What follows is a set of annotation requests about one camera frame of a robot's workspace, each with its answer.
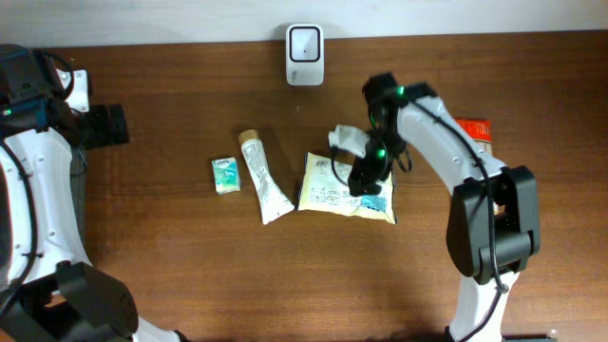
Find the white blue snack bag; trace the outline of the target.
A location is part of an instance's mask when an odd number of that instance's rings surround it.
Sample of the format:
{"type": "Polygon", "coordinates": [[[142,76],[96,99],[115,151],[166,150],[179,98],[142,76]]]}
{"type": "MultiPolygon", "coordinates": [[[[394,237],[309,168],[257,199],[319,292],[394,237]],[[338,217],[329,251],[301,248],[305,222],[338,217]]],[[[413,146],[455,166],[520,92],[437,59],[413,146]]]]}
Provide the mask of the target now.
{"type": "Polygon", "coordinates": [[[332,160],[308,152],[306,170],[298,199],[298,210],[334,213],[346,217],[379,219],[390,224],[397,223],[394,212],[394,177],[379,183],[379,195],[354,197],[350,189],[335,176],[332,160]]]}

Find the white tube with tan cap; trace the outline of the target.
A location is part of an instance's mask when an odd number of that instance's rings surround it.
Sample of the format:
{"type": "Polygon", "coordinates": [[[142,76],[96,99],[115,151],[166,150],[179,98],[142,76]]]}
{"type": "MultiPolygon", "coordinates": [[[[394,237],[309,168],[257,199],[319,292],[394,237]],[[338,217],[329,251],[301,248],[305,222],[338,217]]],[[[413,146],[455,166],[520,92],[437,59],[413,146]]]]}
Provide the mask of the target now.
{"type": "Polygon", "coordinates": [[[247,169],[254,183],[263,224],[268,224],[295,209],[270,174],[269,164],[259,134],[248,129],[238,135],[247,169]]]}

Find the orange cracker package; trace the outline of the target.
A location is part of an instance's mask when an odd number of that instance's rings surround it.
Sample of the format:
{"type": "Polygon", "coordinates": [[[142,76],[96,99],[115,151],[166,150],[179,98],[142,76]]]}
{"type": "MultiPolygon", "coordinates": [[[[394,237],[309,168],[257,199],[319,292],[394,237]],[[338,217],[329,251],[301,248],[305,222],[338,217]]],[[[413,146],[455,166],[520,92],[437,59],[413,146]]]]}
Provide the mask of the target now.
{"type": "Polygon", "coordinates": [[[493,154],[493,137],[490,121],[478,119],[456,119],[456,122],[483,149],[486,154],[493,154]]]}

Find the small green tissue pack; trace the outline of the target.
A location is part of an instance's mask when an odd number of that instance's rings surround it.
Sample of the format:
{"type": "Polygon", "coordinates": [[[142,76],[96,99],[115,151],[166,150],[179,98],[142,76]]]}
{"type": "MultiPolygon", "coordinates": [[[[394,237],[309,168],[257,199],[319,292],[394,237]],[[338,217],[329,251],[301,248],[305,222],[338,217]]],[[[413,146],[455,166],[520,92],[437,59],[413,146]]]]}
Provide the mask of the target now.
{"type": "Polygon", "coordinates": [[[235,157],[212,160],[216,191],[220,194],[240,190],[240,176],[235,157]]]}

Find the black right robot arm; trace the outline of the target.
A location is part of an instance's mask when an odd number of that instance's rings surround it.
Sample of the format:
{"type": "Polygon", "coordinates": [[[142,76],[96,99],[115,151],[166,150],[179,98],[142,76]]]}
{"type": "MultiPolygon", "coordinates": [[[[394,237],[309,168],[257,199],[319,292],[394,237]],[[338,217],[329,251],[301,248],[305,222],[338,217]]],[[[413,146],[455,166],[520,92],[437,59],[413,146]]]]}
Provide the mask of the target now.
{"type": "Polygon", "coordinates": [[[384,73],[370,77],[362,93],[371,127],[353,153],[351,195],[379,194],[401,155],[417,149],[450,195],[446,247],[461,283],[446,340],[503,340],[511,289],[541,248],[535,176],[484,151],[425,82],[400,85],[384,73]]]}

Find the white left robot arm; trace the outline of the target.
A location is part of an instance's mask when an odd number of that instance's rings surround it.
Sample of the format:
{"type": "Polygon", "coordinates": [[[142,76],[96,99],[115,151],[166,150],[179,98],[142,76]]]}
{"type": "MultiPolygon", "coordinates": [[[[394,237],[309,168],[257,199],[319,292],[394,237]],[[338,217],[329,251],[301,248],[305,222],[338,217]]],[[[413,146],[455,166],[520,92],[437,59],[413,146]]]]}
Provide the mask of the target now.
{"type": "Polygon", "coordinates": [[[73,192],[85,151],[129,140],[119,104],[93,105],[90,79],[60,56],[1,47],[1,328],[16,341],[172,341],[140,317],[119,279],[95,268],[73,192]]]}

